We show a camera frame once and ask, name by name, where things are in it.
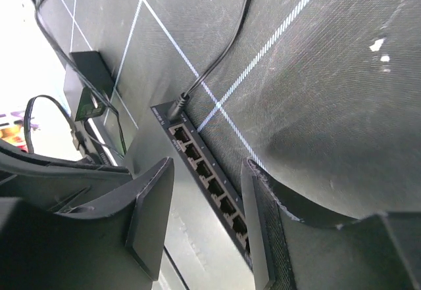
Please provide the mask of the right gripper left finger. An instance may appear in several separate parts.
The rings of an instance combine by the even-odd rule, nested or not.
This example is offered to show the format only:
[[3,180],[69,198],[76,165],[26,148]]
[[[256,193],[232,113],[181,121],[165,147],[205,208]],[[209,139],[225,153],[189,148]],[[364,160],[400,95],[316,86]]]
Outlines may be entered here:
[[1,288],[152,288],[173,187],[174,161],[166,157],[67,213],[1,199]]

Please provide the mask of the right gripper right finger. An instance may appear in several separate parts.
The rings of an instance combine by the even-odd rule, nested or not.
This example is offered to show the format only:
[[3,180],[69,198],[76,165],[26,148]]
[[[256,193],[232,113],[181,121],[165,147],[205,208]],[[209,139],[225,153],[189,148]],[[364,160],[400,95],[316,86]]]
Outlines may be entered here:
[[276,181],[254,160],[241,193],[257,289],[419,289],[420,214],[355,219]]

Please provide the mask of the small black power adapter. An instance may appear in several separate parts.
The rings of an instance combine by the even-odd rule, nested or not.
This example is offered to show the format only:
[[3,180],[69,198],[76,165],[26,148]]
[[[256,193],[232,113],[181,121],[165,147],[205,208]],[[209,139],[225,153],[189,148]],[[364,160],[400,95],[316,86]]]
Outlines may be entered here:
[[[88,82],[109,100],[114,87],[114,80],[102,56],[97,51],[71,52],[70,58]],[[66,67],[64,95],[70,107],[73,121],[79,122],[102,116],[107,106],[104,104],[70,67]]]

